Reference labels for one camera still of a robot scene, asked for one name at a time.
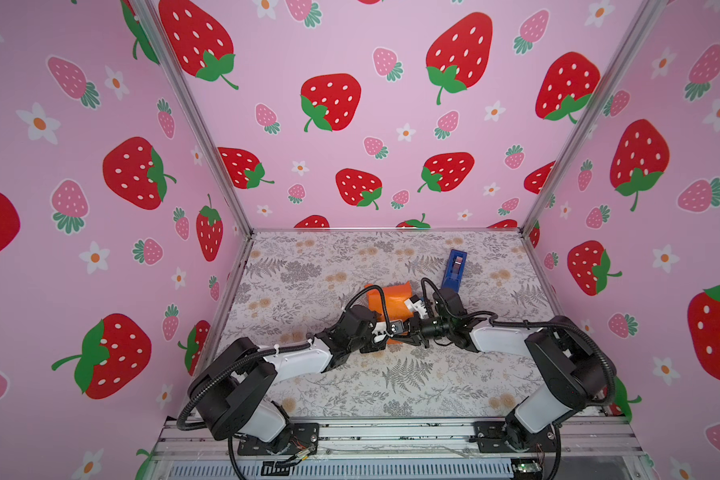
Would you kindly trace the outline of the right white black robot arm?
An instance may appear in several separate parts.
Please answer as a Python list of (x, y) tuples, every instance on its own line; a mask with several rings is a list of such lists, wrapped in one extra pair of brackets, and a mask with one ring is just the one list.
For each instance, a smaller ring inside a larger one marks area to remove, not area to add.
[(588, 407), (606, 405), (615, 393), (616, 368), (603, 350), (569, 318), (549, 321), (503, 321), (491, 311), (463, 308), (457, 292), (446, 288), (432, 299), (413, 296), (404, 302), (411, 317), (384, 319), (383, 335), (428, 347), (444, 339), (473, 353), (498, 352), (533, 360), (543, 385), (505, 417), (508, 445), (526, 450), (547, 428), (556, 428)]

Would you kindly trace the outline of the orange yellow wrapping paper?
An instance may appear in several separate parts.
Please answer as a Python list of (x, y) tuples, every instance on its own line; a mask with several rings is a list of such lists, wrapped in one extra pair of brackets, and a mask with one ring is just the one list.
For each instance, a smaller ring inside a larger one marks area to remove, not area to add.
[[(387, 317), (390, 321), (409, 320), (414, 317), (404, 305), (404, 301), (414, 295), (410, 282), (383, 287), (382, 290), (387, 306)], [(378, 314), (378, 322), (385, 321), (383, 307), (381, 303), (381, 295), (379, 291), (376, 289), (371, 289), (365, 293), (365, 297), (367, 300), (368, 308)], [(387, 338), (379, 343), (373, 343), (371, 341), (369, 349), (380, 350), (382, 348), (382, 345), (387, 343), (403, 344)]]

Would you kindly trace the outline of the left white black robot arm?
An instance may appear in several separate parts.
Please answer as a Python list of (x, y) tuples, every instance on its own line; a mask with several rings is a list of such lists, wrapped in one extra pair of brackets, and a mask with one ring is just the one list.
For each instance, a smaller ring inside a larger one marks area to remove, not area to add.
[(270, 388), (334, 370), (355, 352), (381, 347), (386, 337), (387, 325), (379, 315), (355, 305), (302, 343), (263, 347), (240, 338), (196, 376), (177, 426), (183, 431), (206, 428), (216, 440), (246, 435), (280, 450), (293, 427), (283, 408), (265, 400)]

